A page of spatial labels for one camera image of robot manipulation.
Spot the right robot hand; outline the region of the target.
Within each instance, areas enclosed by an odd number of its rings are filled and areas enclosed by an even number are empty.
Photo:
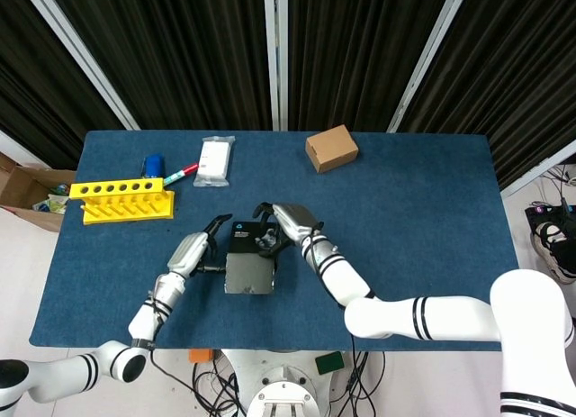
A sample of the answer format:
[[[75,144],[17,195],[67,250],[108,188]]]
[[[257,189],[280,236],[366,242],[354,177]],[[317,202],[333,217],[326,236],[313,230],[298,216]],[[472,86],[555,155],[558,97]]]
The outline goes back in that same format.
[[[252,214],[254,219],[260,219],[262,228],[267,226],[270,216],[274,216],[280,231],[275,245],[270,249],[259,251],[259,255],[263,258],[274,258],[288,246],[301,244],[306,237],[315,231],[320,231],[324,226],[324,222],[318,221],[305,206],[300,204],[263,202]]]

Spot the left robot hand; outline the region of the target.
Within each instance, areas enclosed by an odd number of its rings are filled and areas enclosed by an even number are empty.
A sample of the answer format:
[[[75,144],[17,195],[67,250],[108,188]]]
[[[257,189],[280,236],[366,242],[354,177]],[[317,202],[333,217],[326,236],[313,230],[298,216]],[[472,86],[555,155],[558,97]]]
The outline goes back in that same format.
[[[187,279],[197,272],[208,274],[223,274],[225,267],[207,265],[203,261],[207,249],[211,251],[211,258],[217,254],[215,235],[223,223],[232,217],[231,213],[216,216],[203,231],[187,235],[176,248],[174,254],[167,262],[169,273],[178,274]]]

